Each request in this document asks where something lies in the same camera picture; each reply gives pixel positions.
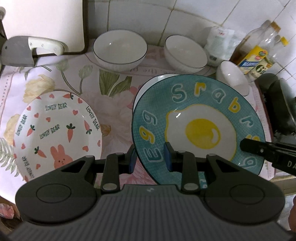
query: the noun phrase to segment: plate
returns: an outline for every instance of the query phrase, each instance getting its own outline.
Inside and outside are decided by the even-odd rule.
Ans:
[[[54,91],[40,95],[23,111],[13,146],[17,167],[29,181],[85,155],[100,159],[102,133],[83,99]]]
[[[153,77],[152,79],[148,80],[145,84],[143,84],[143,86],[139,89],[136,97],[135,97],[135,100],[133,102],[133,111],[135,110],[135,107],[139,101],[139,99],[141,98],[141,96],[146,92],[146,90],[148,90],[152,85],[154,85],[155,83],[163,80],[163,79],[166,79],[166,78],[169,78],[169,77],[172,77],[172,76],[176,76],[177,74],[162,74],[162,75],[158,75],[158,76],[155,76]]]
[[[166,168],[165,141],[196,157],[215,153],[257,175],[264,162],[239,148],[243,138],[265,141],[252,106],[228,85],[204,76],[178,75],[151,86],[135,107],[132,136],[140,161],[159,184],[181,185],[181,173]],[[202,173],[200,178],[205,188]]]

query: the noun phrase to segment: floral tablecloth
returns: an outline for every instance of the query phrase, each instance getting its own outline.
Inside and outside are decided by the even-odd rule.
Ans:
[[[199,75],[209,76],[215,69],[206,66]],[[22,111],[33,99],[50,91],[70,91],[84,99],[99,119],[102,158],[115,152],[126,152],[132,144],[132,106],[139,88],[160,74],[175,73],[165,61],[163,49],[149,46],[147,56],[137,68],[111,73],[101,69],[89,50],[79,56],[42,57],[35,68],[6,66],[0,77],[0,196],[15,202],[15,194],[25,181],[20,175],[13,155],[15,126]],[[251,84],[246,97],[263,124],[266,140],[270,141],[267,119],[258,89]],[[261,176],[273,177],[274,170],[266,163]],[[98,174],[96,185],[100,185]],[[155,184],[137,160],[134,173],[120,175],[120,184]]]

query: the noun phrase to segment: food package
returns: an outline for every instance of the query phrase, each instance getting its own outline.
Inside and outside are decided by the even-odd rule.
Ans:
[[[218,66],[222,61],[229,60],[244,36],[241,31],[212,27],[205,45],[208,65]]]

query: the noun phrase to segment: pink bunny design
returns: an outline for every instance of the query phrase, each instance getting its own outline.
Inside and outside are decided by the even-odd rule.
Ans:
[[[50,153],[54,158],[54,168],[58,169],[64,165],[69,164],[73,159],[65,154],[65,149],[62,145],[57,146],[57,150],[54,146],[50,148]]]

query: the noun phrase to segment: white ceramic bowl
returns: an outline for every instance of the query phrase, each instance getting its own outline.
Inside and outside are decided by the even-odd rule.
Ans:
[[[99,65],[116,72],[138,66],[144,59],[147,49],[148,45],[141,35],[123,29],[101,34],[93,45]]]
[[[242,96],[249,94],[248,80],[240,69],[230,61],[223,61],[217,68],[216,79],[229,85]]]
[[[164,46],[165,58],[175,69],[185,74],[202,70],[207,64],[204,49],[192,39],[182,35],[169,36]]]
[[[152,79],[148,80],[139,90],[139,92],[137,93],[136,97],[135,97],[135,101],[133,102],[133,111],[135,110],[135,107],[139,101],[139,99],[141,98],[141,96],[146,92],[146,90],[148,90],[152,85],[154,85],[155,83],[164,80],[166,78],[172,77],[172,76],[176,76],[178,74],[162,74],[162,75],[158,75],[153,77]]]

